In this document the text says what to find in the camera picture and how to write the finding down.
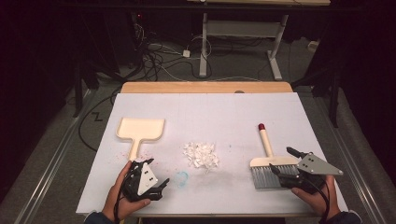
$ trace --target dustpan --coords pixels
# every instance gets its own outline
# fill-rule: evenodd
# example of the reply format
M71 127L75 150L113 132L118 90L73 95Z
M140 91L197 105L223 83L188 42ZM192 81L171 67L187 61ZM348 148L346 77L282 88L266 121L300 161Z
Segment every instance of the dustpan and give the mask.
M121 139L132 140L128 159L134 161L137 152L144 141L158 140L163 134L165 119L128 119L120 120L117 136Z

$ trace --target table leg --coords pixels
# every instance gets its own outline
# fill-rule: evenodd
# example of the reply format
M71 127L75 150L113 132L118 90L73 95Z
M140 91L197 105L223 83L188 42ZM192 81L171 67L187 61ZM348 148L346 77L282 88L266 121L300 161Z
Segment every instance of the table leg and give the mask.
M267 51L268 60L270 62L271 69L273 71L274 78L275 78L276 81L282 80L282 76L280 74L279 67L277 66L277 62L276 62L276 53L277 53L277 50L279 48L280 41L282 40L282 35L283 35L283 32L285 31L286 22L288 21L288 17L289 17L289 15L284 15L282 17L282 21L279 24L279 27L278 27L278 30L277 30L277 33L276 33L274 49Z
M207 13L204 13L204 18L202 22L202 49L201 49L201 61L199 66L199 76L206 77L206 38L207 38Z

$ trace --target hand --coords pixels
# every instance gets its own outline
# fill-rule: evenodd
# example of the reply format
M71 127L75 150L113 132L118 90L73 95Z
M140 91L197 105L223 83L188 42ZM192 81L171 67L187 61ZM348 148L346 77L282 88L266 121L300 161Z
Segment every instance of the hand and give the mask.
M330 198L328 195L327 187L326 185L323 186L321 189L322 192L326 195L326 197L330 200L330 210L329 210L329 215L327 215L327 219L332 218L333 216L337 215L340 213L340 208L338 207L337 203L337 195L335 192L335 185L334 185L334 176L332 175L326 175L326 183L327 186L329 187L329 192L330 192ZM303 191L302 189L298 188L293 188L291 189L291 192L293 192L297 197L301 198L304 202L308 203L312 209L315 211L316 214L319 216L323 216L323 214L326 212L326 203L324 202L322 196L320 193L316 192L314 194L307 193Z
M117 177L116 183L114 184L114 186L111 187L110 191L108 192L105 207L103 208L102 213L112 222L115 221L114 204L116 204L122 181L124 177L128 174L131 165L132 163L130 161L126 163L125 167L121 170L119 176ZM150 204L150 199L143 199L138 202L130 203L127 199L123 198L119 202L119 219L124 220L133 212L143 207L146 207L149 204Z

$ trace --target brush handle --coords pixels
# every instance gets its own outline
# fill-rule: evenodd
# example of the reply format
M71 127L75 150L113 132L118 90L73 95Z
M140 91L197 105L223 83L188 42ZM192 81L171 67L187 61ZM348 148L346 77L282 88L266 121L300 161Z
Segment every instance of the brush handle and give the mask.
M262 137L262 144L264 145L265 153L267 157L274 157L274 153L270 144L270 140L268 139L267 131L265 131L265 126L261 123L259 124L259 132Z

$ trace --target hand brush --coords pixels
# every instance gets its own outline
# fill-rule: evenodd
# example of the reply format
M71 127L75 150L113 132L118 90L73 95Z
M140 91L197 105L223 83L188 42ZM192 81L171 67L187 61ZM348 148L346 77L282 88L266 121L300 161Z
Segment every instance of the hand brush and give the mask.
M253 174L254 187L256 189L277 189L281 188L279 179L271 171L270 163L280 170L280 173L287 175L299 174L297 167L295 166L298 161L293 157L274 156L271 148L270 141L268 139L267 131L265 126L259 124L259 132L264 144L266 158L255 158L250 162L251 173Z

